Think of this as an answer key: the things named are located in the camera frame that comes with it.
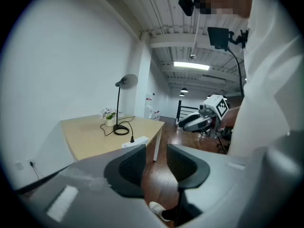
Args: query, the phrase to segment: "flower pot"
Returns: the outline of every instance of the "flower pot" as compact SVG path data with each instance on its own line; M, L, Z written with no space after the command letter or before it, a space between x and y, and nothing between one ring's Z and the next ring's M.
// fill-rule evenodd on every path
M107 119L105 125L108 127L113 127L116 124L116 118L113 117L112 119Z

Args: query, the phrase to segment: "wooden desk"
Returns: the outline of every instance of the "wooden desk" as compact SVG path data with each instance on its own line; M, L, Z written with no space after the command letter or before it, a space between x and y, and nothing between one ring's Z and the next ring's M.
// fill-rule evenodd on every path
M103 123L105 121L98 115L61 121L67 143L78 160L121 149L123 143L130 141L132 132L128 123L122 124L130 129L130 132L123 136L114 133L105 136L104 131L100 128ZM130 124L133 128L134 139L146 136L149 138L148 144L150 144L152 139L157 137L153 158L156 161L164 122L135 117ZM103 128L106 134L113 130L112 127L106 125L103 125Z

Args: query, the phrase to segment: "person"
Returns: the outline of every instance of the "person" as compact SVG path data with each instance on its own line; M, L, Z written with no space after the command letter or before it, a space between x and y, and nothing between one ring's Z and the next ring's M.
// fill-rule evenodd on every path
M235 121L228 155L250 156L290 131L304 129L303 38L279 0L200 0L206 8L248 20L244 51L247 83L239 109L231 109L223 125ZM150 209L164 221L177 217L176 207Z

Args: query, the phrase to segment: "ceiling light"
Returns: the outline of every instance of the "ceiling light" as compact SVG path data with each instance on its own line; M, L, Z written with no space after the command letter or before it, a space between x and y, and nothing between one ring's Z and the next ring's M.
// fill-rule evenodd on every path
M183 62L174 62L175 67L189 67L189 68L196 68L196 69L203 69L209 70L210 66L203 65L203 64L196 64L196 63L183 63Z
M187 90L186 88L182 88L180 91L181 91L181 92L185 92L185 93L188 92L188 90Z

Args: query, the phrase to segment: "potted plant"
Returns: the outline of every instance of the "potted plant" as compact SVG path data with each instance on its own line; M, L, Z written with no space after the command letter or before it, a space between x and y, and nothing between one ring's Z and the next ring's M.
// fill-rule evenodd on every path
M116 124L116 111L106 108L100 113L100 117L106 120L105 124L113 127Z

